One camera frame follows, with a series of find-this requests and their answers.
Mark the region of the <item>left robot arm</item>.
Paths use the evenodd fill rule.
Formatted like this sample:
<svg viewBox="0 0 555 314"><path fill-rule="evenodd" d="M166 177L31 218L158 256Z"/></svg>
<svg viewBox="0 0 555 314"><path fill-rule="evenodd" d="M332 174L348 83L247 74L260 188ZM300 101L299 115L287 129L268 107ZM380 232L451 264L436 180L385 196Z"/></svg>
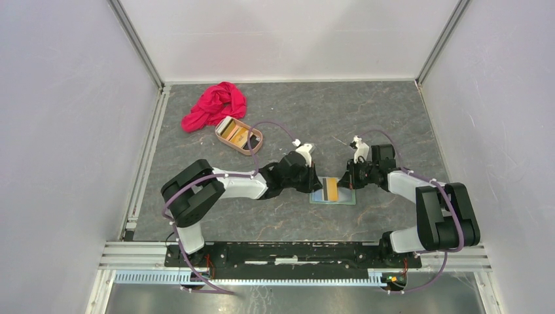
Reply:
<svg viewBox="0 0 555 314"><path fill-rule="evenodd" d="M206 257L200 221L219 200L268 200L285 189L310 194L322 188L315 164L299 152L290 152L257 172L225 171L199 159L163 185L160 193L165 202L163 215L177 232L180 257L194 267Z"/></svg>

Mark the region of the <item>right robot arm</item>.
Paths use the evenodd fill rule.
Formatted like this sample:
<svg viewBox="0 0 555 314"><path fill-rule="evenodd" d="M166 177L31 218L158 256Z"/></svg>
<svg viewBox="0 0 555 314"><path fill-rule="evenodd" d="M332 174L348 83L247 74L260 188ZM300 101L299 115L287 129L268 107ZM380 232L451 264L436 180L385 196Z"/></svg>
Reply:
<svg viewBox="0 0 555 314"><path fill-rule="evenodd" d="M369 146L355 138L350 147L354 155L340 187L358 190L373 184L416 206L415 226L383 234L378 249L383 265L396 266L405 253L456 252L479 244L480 229L464 184L442 183L399 167L392 144Z"/></svg>

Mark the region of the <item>green card holder wallet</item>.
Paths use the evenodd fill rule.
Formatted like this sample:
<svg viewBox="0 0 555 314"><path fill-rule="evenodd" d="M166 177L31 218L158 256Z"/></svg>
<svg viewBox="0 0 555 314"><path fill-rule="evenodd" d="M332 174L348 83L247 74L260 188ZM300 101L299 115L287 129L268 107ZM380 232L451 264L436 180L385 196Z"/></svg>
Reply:
<svg viewBox="0 0 555 314"><path fill-rule="evenodd" d="M319 177L321 183L323 184L323 179L325 177ZM339 200L337 202L327 202L323 201L323 189L318 190L316 192L312 192L310 194L310 203L316 204L327 204L327 205L355 205L356 204L356 196L354 190L349 190L347 188L338 187L338 195Z"/></svg>

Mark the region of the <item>pink oval card tray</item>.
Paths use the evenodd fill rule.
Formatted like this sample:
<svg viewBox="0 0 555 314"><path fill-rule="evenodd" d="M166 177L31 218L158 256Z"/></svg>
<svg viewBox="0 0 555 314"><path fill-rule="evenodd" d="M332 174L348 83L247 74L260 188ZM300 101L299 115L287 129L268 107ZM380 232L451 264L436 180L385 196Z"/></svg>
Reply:
<svg viewBox="0 0 555 314"><path fill-rule="evenodd" d="M250 137L250 140L248 140L247 144L243 148L235 147L227 140L236 124L249 128L249 135L251 137ZM234 118L234 121L228 125L227 129L225 129L223 134L221 135L216 134L216 136L220 142L224 143L225 145L233 148L234 150L246 156L252 155L253 152L254 153L258 152L263 142L263 136L259 130L257 129L250 130L250 126L248 126L247 124L245 124L244 122L236 118Z"/></svg>

